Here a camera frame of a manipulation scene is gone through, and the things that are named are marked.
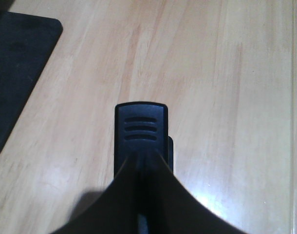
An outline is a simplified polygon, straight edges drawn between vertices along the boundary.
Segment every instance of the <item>black mat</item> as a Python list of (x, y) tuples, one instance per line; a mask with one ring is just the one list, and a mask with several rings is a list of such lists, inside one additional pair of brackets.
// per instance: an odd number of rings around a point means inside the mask
[(0, 152), (61, 33), (56, 19), (0, 12)]

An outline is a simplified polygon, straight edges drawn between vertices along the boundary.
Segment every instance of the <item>black plastic holder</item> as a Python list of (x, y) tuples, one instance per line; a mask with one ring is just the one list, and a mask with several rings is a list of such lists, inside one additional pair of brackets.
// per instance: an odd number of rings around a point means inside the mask
[(115, 108), (114, 176), (133, 152), (155, 149), (173, 171), (168, 108), (155, 102), (127, 102)]

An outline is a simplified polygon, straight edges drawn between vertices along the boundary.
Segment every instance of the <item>black object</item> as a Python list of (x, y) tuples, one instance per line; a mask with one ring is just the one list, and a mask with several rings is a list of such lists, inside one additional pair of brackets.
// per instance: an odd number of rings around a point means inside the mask
[(152, 102), (123, 103), (115, 109), (114, 175), (126, 157), (141, 149), (156, 149), (168, 164), (168, 109)]
[(165, 105), (117, 105), (115, 131), (113, 182), (54, 234), (243, 234), (198, 203), (168, 167)]
[(0, 11), (0, 152), (61, 33), (56, 19)]

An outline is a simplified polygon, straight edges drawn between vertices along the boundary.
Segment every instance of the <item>wooden floor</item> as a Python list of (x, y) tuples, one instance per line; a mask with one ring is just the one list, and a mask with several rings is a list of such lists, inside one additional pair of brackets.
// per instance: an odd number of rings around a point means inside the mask
[(202, 204), (249, 234), (297, 234), (297, 0), (9, 10), (64, 31), (0, 154), (0, 234), (89, 206), (113, 177), (114, 107), (135, 100), (168, 106), (175, 175)]

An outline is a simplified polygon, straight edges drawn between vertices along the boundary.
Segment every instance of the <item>black floor mat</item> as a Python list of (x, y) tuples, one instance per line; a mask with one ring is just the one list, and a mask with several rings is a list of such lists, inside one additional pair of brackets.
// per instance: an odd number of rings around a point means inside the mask
[(61, 33), (56, 19), (0, 12), (0, 152)]

